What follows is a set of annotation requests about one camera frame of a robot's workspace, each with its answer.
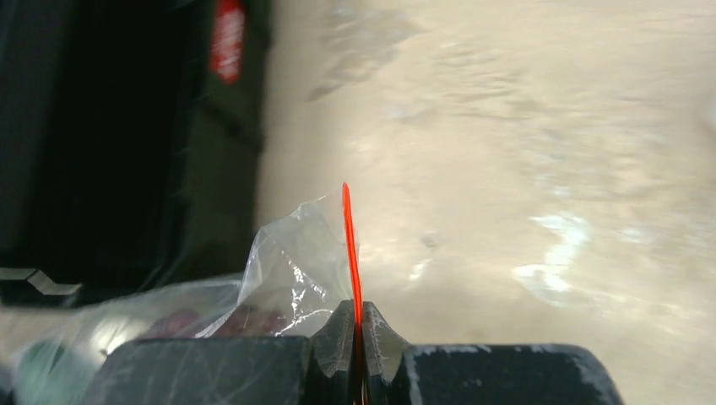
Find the clear zip bag orange zipper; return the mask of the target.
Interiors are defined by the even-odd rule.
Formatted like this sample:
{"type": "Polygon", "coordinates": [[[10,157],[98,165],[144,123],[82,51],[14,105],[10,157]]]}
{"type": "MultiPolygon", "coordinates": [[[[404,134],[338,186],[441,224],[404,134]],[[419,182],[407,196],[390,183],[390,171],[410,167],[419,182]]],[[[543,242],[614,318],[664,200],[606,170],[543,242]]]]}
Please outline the clear zip bag orange zipper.
{"type": "MultiPolygon", "coordinates": [[[[155,321],[182,309],[200,315],[223,314],[240,305],[277,310],[287,321],[281,332],[245,338],[309,338],[348,300],[354,305],[356,357],[362,302],[357,252],[350,189],[343,185],[263,226],[240,276],[179,283],[95,305],[26,345],[14,363],[8,402],[84,404],[91,381],[124,343],[184,338],[138,338],[155,321]]],[[[351,404],[360,404],[362,382],[355,357],[356,394],[351,404]]]]}

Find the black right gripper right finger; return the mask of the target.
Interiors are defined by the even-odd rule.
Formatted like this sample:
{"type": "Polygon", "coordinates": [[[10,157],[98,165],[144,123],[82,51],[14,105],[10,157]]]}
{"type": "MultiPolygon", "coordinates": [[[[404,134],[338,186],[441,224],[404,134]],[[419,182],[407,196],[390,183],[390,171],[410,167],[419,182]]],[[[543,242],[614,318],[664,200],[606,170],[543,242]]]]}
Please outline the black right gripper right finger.
{"type": "Polygon", "coordinates": [[[411,344],[363,304],[369,404],[621,404],[603,364],[571,344],[411,344]]]}

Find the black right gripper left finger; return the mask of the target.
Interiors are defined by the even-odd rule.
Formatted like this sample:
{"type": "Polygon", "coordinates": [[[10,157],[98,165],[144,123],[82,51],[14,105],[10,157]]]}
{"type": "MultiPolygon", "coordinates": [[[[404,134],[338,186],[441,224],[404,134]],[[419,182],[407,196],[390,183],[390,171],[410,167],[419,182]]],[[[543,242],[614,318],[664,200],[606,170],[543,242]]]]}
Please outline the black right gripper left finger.
{"type": "Polygon", "coordinates": [[[101,366],[84,404],[351,404],[354,305],[310,337],[135,340],[101,366]]]}

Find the dark red grapes bunch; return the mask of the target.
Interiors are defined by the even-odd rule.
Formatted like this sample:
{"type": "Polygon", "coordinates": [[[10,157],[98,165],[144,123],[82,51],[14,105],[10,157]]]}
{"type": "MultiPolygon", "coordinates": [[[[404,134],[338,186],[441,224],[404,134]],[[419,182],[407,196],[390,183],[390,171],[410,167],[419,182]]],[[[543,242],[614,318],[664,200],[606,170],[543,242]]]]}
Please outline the dark red grapes bunch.
{"type": "Polygon", "coordinates": [[[218,315],[200,315],[195,310],[182,309],[155,321],[138,338],[274,336],[286,325],[285,316],[279,311],[255,305],[240,305],[218,315]]]}

